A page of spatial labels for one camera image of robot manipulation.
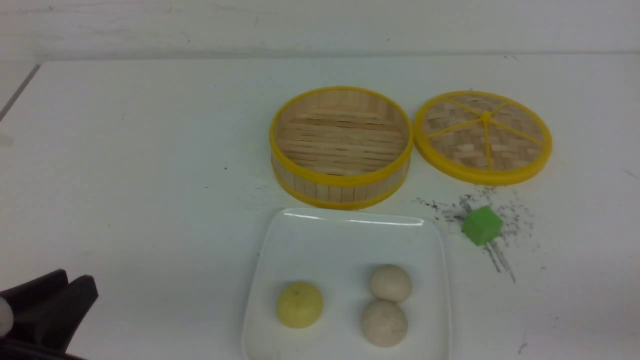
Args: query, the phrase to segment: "woven bamboo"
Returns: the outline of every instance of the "woven bamboo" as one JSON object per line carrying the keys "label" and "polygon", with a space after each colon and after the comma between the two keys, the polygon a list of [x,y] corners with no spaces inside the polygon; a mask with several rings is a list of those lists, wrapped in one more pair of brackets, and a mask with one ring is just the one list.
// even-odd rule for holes
{"label": "woven bamboo", "polygon": [[412,137],[407,116],[390,99],[359,88],[323,88],[276,114],[271,160],[276,178],[296,198],[357,209],[399,188]]}
{"label": "woven bamboo", "polygon": [[535,113],[489,93],[432,99],[419,112],[416,127],[417,146],[430,163],[473,183],[523,181],[542,169],[551,152],[551,136]]}

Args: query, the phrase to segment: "white table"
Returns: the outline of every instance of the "white table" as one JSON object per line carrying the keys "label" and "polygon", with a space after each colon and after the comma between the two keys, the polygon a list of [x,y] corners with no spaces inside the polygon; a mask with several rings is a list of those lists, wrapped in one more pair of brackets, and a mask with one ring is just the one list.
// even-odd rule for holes
{"label": "white table", "polygon": [[[100,298],[69,348],[91,360],[241,359],[260,243],[301,205],[272,176],[271,117],[338,84],[411,115],[442,92],[497,92],[554,135],[542,173],[494,190],[414,151],[405,185],[366,210],[432,219],[446,237],[453,359],[637,359],[634,55],[45,63],[0,123],[15,138],[0,149],[0,288],[56,268],[95,276]],[[461,195],[505,206],[516,283],[446,217]]]}
{"label": "white table", "polygon": [[9,110],[23,82],[36,70],[32,63],[0,62],[0,120]]}

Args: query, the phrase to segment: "white plate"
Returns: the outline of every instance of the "white plate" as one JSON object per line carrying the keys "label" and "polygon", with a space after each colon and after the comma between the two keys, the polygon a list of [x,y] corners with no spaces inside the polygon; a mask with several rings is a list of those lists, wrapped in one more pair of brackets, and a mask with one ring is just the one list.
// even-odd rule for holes
{"label": "white plate", "polygon": [[[369,274],[385,263],[402,266],[413,280],[413,293],[400,304],[408,334],[392,348],[371,345],[360,330],[360,315],[373,300]],[[306,329],[289,329],[276,317],[278,294],[293,281],[314,283],[324,297],[322,316]],[[275,216],[244,317],[247,360],[446,360],[450,337],[447,267],[431,222],[305,208]]]}

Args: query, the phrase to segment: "black specks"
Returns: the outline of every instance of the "black specks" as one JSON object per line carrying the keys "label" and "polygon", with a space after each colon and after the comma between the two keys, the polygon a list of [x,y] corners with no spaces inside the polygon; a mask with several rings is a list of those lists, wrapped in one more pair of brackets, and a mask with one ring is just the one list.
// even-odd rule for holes
{"label": "black specks", "polygon": [[493,263],[493,266],[495,267],[495,271],[497,271],[498,273],[501,273],[502,270],[500,270],[500,267],[498,266],[498,262],[496,262],[495,257],[493,256],[493,253],[491,252],[491,249],[489,249],[489,245],[485,244],[483,246],[483,250],[489,254],[489,258],[491,258],[491,262]]}
{"label": "black specks", "polygon": [[502,253],[502,250],[500,250],[500,246],[498,245],[497,241],[490,241],[489,246],[493,249],[493,252],[495,253],[496,258],[498,258],[498,260],[500,261],[500,265],[502,265],[504,270],[507,273],[509,273],[509,276],[511,277],[511,281],[513,281],[513,283],[515,284],[516,277],[515,275],[513,275],[513,271],[511,270],[511,265],[509,265],[509,263],[507,262],[507,258],[504,257],[504,254]]}
{"label": "black specks", "polygon": [[431,208],[437,215],[442,215],[446,222],[460,224],[465,221],[468,211],[489,205],[504,222],[501,236],[505,246],[508,247],[511,242],[515,243],[520,238],[532,238],[535,216],[519,198],[518,193],[513,191],[513,194],[507,198],[498,195],[509,195],[509,193],[498,194],[498,188],[494,186],[475,186],[469,193],[461,195],[459,202],[444,204],[420,197],[412,202]]}
{"label": "black specks", "polygon": [[622,171],[626,172],[627,174],[629,174],[630,176],[632,176],[632,177],[634,177],[634,178],[636,178],[636,179],[640,180],[640,176],[635,175],[635,174],[634,174],[634,173],[632,173],[631,171],[629,171],[629,170],[627,170],[627,169],[625,169],[625,168],[622,168],[622,169],[620,169],[620,170],[622,170]]}
{"label": "black specks", "polygon": [[518,348],[518,355],[522,354],[522,349],[524,349],[527,345],[528,345],[528,343],[527,343],[527,333],[525,332],[522,335],[522,345],[520,345],[520,348]]}

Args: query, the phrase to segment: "green cube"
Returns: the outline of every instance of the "green cube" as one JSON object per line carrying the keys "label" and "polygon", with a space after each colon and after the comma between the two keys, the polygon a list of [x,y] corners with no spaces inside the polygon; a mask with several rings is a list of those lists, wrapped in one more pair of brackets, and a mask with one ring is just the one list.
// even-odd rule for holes
{"label": "green cube", "polygon": [[462,225],[462,232],[477,246],[491,242],[501,230],[502,219],[488,206],[471,211]]}

